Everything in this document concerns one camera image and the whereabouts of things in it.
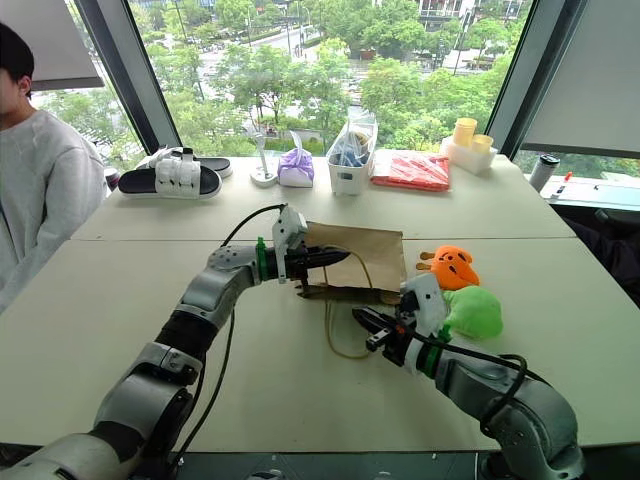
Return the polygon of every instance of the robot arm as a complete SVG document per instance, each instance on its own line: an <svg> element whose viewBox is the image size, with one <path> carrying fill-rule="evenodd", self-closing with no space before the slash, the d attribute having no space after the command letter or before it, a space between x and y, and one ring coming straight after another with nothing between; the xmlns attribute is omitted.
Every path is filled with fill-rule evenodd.
<svg viewBox="0 0 640 480"><path fill-rule="evenodd" d="M61 438L0 477L125 480L143 463L150 468L161 463L161 470L193 410L187 387L198 378L240 294L272 279L305 283L308 269L349 255L335 248L300 246L306 231L304 218L285 207L274 226L274 247L259 239L256 247L224 246L214 252L155 341L142 349L106 395L93 430Z"/></svg>
<svg viewBox="0 0 640 480"><path fill-rule="evenodd" d="M384 347L383 355L396 365L432 378L440 392L480 421L485 435L498 441L515 477L581 478L584 459L569 403L532 378L521 379L511 397L509 390L519 383L517 369L489 361L495 357L475 346L447 343L450 337L442 330L446 305L433 275L408 281L402 293L395 318L371 308L354 309L358 322L373 334L367 348ZM469 351L484 359L469 356Z"/></svg>

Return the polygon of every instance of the green plush toy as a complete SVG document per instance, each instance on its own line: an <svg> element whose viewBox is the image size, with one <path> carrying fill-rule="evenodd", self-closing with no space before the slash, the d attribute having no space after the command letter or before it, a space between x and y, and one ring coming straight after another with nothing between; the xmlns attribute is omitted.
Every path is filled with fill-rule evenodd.
<svg viewBox="0 0 640 480"><path fill-rule="evenodd" d="M502 310L498 299L475 285L442 292L450 312L445 321L457 332L471 338L490 338L502 332Z"/></svg>

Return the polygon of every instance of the yellow cup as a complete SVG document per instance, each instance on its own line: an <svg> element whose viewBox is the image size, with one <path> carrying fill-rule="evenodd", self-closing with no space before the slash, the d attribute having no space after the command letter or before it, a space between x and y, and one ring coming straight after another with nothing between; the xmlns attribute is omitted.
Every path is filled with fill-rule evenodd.
<svg viewBox="0 0 640 480"><path fill-rule="evenodd" d="M453 130L453 143L462 147L470 147L473 133L478 122L473 118L459 118Z"/></svg>
<svg viewBox="0 0 640 480"><path fill-rule="evenodd" d="M471 150L476 153L489 153L493 138L489 135L474 135L471 139Z"/></svg>

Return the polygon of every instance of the brown paper bag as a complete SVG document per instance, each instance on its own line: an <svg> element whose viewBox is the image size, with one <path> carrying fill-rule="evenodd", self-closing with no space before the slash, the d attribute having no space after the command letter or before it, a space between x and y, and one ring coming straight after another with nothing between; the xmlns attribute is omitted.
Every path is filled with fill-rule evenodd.
<svg viewBox="0 0 640 480"><path fill-rule="evenodd" d="M309 271L306 298L332 298L375 303L396 303L400 284L407 278L402 250L402 232L368 228L341 227L309 223L305 235L308 246L334 245L360 255L373 289L354 255L327 267L328 285L321 268Z"/></svg>

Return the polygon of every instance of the orange plush toy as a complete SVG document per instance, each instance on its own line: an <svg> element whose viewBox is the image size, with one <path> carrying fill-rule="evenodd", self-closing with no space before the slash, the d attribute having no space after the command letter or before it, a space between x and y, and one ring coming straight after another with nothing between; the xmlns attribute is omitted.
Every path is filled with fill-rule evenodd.
<svg viewBox="0 0 640 480"><path fill-rule="evenodd" d="M420 259L429 263L418 263L418 270L430 270L443 290L460 290L469 285L480 285L480 279L471 268L471 254L452 245L443 245L435 253L422 252Z"/></svg>

